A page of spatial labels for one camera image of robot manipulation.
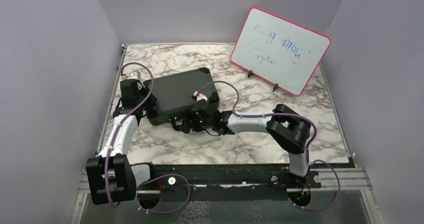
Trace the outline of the black poker set case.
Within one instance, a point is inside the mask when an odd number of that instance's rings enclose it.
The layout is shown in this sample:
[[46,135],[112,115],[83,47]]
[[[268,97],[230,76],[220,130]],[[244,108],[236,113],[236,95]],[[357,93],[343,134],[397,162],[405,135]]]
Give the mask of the black poker set case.
[[197,100],[194,93],[198,90],[211,106],[219,107],[219,94],[212,82],[207,67],[145,80],[146,90],[152,89],[149,100],[143,105],[148,121],[154,126],[172,123],[174,130],[185,134],[211,129],[212,123],[201,119],[200,112],[192,108]]

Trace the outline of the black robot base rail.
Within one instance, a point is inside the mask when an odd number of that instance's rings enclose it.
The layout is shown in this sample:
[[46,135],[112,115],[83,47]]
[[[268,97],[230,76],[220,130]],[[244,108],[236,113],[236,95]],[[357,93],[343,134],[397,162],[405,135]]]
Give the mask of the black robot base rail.
[[289,171],[288,164],[152,164],[147,177],[137,181],[142,201],[299,201],[307,205],[311,190],[322,185],[319,173],[305,177]]

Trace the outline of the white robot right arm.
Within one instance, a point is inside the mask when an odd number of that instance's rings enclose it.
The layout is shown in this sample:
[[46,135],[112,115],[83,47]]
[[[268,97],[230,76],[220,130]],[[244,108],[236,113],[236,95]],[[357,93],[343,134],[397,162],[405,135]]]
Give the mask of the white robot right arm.
[[212,130],[220,136],[239,133],[266,133],[289,157],[289,183],[300,188],[309,180],[309,145],[315,139],[316,125],[284,104],[261,113],[219,111],[205,100],[196,102],[184,112],[180,131]]

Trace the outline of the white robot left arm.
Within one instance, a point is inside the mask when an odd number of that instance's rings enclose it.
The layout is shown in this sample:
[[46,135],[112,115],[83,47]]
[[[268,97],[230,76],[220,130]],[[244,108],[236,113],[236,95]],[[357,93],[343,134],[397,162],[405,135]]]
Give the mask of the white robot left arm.
[[143,118],[139,104],[145,102],[149,90],[138,79],[125,79],[120,82],[120,91],[109,138],[99,154],[89,158],[85,166],[92,202],[111,204],[114,208],[121,202],[134,200],[138,187],[149,190],[157,184],[157,175],[151,172],[152,163],[131,165],[127,157]]

